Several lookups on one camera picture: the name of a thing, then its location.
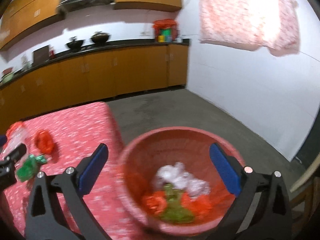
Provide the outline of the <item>red bag on containers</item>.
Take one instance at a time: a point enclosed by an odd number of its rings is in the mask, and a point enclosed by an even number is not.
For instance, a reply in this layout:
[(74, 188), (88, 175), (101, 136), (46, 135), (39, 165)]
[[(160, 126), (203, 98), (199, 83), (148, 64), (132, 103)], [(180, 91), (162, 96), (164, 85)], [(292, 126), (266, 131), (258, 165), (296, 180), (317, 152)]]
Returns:
[(156, 42), (170, 43), (175, 41), (178, 36), (177, 22), (173, 19), (156, 20), (152, 27)]

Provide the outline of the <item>glass jar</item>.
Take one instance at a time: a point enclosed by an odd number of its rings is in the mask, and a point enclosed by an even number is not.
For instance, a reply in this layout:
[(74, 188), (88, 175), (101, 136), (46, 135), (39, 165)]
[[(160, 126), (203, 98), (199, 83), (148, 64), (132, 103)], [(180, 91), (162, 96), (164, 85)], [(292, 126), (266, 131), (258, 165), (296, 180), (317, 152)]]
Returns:
[(31, 68), (31, 62), (28, 60), (26, 55), (23, 55), (21, 57), (21, 61), (22, 61), (22, 69), (24, 71), (27, 71)]

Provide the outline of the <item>wooden chair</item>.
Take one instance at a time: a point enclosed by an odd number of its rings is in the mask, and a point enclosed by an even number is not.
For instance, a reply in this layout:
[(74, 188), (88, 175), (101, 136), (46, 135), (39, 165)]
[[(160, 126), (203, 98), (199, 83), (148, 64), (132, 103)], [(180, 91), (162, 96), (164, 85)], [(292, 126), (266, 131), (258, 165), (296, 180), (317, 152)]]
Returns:
[(319, 239), (319, 177), (290, 202), (292, 239)]

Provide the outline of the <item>lower wooden kitchen cabinets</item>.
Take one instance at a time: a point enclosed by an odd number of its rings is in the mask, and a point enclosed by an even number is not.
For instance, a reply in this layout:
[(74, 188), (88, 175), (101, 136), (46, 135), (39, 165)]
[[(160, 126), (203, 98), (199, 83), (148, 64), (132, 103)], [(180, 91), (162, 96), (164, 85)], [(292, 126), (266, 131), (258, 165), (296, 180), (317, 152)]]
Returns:
[(114, 48), (63, 59), (1, 87), (1, 133), (34, 116), (115, 96), (184, 86), (187, 44)]

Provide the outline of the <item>red plastic laundry basket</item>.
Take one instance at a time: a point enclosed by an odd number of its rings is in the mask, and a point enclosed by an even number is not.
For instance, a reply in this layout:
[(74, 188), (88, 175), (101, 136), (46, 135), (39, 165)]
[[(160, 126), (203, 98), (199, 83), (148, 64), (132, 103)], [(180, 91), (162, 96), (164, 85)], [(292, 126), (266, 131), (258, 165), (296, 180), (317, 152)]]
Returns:
[[(230, 194), (209, 157), (217, 143), (241, 166), (245, 161), (227, 140), (191, 127), (154, 129), (132, 140), (118, 160), (116, 189), (124, 209), (139, 225), (172, 236), (194, 236), (217, 227), (235, 197)], [(208, 194), (212, 208), (187, 224), (172, 224), (152, 214), (146, 196), (170, 183), (189, 193), (191, 199)]]

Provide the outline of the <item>stacked basins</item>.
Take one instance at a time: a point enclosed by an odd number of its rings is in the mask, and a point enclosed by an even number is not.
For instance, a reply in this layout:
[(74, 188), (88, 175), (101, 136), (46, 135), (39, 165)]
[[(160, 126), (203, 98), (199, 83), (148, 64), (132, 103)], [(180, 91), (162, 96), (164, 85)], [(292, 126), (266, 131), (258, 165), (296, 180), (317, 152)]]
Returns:
[(1, 83), (6, 83), (6, 82), (10, 81), (14, 75), (13, 67), (9, 67), (9, 68), (3, 70), (2, 74), (3, 74), (3, 76), (1, 78)]

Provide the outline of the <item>red floral tablecloth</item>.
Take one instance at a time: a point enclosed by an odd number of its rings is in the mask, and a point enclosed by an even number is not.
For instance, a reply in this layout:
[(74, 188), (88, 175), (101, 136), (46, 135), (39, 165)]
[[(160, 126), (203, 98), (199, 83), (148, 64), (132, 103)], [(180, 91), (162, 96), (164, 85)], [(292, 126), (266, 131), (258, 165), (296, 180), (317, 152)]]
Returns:
[(107, 145), (108, 161), (90, 192), (84, 196), (89, 210), (112, 239), (151, 239), (124, 210), (116, 193), (118, 158), (124, 148), (117, 122), (104, 102), (90, 103), (27, 120), (24, 126), (31, 138), (47, 130), (57, 152), (42, 166), (47, 175), (60, 174), (76, 167), (90, 156), (100, 143)]

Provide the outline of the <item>dark cutting board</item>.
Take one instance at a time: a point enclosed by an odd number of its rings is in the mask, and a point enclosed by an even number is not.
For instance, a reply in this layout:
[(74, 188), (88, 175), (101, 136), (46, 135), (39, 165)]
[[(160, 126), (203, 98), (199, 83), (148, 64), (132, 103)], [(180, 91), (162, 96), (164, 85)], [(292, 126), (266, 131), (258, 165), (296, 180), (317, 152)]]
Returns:
[(35, 51), (33, 51), (33, 64), (32, 66), (38, 66), (49, 60), (49, 46), (46, 45)]

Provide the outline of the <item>black wok with lid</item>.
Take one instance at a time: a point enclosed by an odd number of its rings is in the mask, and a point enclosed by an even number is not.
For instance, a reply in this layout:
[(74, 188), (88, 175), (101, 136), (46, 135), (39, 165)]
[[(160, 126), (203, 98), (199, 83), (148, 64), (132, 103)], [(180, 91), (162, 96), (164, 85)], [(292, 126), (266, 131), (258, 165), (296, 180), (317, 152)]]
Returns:
[(96, 31), (95, 34), (91, 36), (91, 41), (98, 46), (103, 46), (110, 37), (111, 35), (109, 33)]

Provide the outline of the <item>red plastic bag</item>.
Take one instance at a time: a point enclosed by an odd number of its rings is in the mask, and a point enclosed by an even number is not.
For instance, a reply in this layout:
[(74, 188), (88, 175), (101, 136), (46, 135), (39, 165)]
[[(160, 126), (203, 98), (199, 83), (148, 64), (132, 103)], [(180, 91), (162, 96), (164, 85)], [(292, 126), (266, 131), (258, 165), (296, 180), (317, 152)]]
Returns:
[(191, 198), (186, 192), (181, 196), (181, 206), (191, 211), (198, 218), (205, 217), (213, 208), (208, 195), (202, 194), (197, 198)]

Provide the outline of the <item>orange plastic bag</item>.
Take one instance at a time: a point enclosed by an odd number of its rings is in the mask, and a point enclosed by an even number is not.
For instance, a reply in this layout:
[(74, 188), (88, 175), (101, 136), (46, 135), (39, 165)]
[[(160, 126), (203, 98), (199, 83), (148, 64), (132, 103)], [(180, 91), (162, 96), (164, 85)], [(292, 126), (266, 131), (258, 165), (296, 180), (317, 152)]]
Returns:
[(155, 216), (161, 215), (168, 206), (164, 191), (156, 191), (152, 194), (144, 195), (142, 203)]

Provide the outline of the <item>black wok left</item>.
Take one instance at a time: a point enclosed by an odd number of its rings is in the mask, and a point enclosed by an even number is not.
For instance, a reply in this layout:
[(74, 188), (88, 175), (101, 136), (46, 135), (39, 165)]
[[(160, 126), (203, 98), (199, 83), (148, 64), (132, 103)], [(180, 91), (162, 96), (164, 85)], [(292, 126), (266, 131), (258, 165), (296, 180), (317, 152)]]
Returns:
[(83, 44), (84, 40), (79, 40), (76, 36), (74, 36), (69, 39), (69, 42), (66, 43), (66, 46), (71, 51), (80, 51)]

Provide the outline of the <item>pink floral curtain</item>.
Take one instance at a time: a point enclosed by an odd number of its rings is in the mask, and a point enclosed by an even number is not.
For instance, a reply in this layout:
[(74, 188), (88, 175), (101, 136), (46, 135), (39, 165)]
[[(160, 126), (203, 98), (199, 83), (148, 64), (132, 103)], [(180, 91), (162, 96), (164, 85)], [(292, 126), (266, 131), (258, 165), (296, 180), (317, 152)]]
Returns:
[(276, 54), (300, 45), (296, 0), (199, 0), (200, 41)]

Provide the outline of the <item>yellow green plastic bag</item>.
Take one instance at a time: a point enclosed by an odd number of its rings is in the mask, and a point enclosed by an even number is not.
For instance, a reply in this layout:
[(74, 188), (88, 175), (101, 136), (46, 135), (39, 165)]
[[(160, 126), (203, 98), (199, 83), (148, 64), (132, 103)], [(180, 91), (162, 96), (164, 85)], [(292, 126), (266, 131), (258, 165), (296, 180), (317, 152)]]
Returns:
[(184, 191), (174, 188), (172, 184), (165, 184), (163, 189), (167, 207), (160, 214), (161, 220), (172, 224), (193, 222), (195, 218), (194, 214), (181, 204)]

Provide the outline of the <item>white plastic bag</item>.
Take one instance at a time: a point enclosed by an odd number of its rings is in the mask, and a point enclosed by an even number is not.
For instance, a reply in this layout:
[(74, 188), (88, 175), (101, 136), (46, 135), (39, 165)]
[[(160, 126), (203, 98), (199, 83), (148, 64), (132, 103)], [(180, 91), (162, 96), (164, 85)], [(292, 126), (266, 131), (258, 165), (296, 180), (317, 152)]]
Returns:
[(211, 192), (209, 183), (186, 171), (182, 162), (177, 162), (175, 165), (165, 165), (157, 170), (152, 180), (153, 189), (161, 190), (165, 184), (172, 184), (174, 188), (188, 193), (191, 198), (202, 194), (208, 195)]

